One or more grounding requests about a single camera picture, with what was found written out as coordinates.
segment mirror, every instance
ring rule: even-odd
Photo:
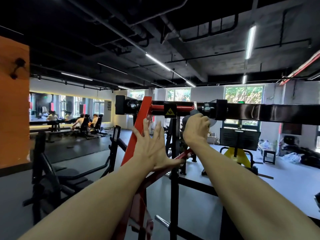
[[[30,92],[29,102],[30,122],[51,118],[71,120],[80,117],[81,113],[89,114],[91,119],[94,114],[102,114],[102,122],[111,122],[111,101],[108,100]]]

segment warning sticker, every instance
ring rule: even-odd
[[[164,104],[164,117],[176,118],[177,117],[177,105],[176,104]]]

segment yellow triangle warning label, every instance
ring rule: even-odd
[[[166,113],[166,115],[175,115],[174,112],[172,111],[172,109],[169,109],[168,112]]]

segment left hand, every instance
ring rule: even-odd
[[[133,127],[132,132],[137,137],[137,144],[133,157],[142,159],[143,163],[149,164],[150,171],[178,166],[185,162],[184,159],[170,159],[166,154],[165,131],[161,126],[161,121],[154,129],[153,137],[149,135],[149,121],[143,120],[144,137]]]

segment baseboard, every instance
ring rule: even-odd
[[[0,177],[8,176],[10,174],[19,173],[23,171],[30,170],[32,168],[32,162],[22,163],[15,166],[1,168]]]

